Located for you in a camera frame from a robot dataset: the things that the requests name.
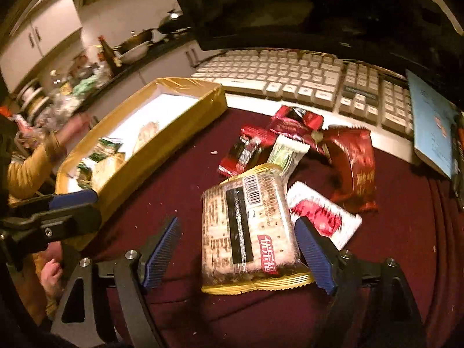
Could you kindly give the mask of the yellow sleeved forearm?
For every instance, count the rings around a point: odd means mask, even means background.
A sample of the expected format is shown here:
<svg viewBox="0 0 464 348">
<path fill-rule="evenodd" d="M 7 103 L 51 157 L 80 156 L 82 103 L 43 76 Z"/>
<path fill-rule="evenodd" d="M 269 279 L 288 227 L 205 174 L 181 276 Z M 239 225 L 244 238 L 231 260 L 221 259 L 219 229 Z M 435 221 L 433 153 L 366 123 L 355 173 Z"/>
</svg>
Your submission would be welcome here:
<svg viewBox="0 0 464 348">
<path fill-rule="evenodd" d="M 18 200 L 33 197 L 65 154 L 57 135 L 51 134 L 22 164 L 11 163 L 8 169 L 10 196 Z"/>
</svg>

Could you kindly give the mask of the person's hand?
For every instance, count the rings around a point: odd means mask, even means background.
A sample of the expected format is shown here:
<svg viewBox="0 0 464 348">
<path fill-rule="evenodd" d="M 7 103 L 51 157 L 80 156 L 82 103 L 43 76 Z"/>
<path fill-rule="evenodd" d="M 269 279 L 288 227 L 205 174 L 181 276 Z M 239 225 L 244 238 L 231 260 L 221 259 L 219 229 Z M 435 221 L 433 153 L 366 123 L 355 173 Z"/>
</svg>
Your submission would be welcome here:
<svg viewBox="0 0 464 348">
<path fill-rule="evenodd" d="M 61 145 L 65 145 L 75 136 L 88 129 L 89 126 L 90 116 L 87 113 L 74 115 L 56 134 L 56 138 Z"/>
</svg>

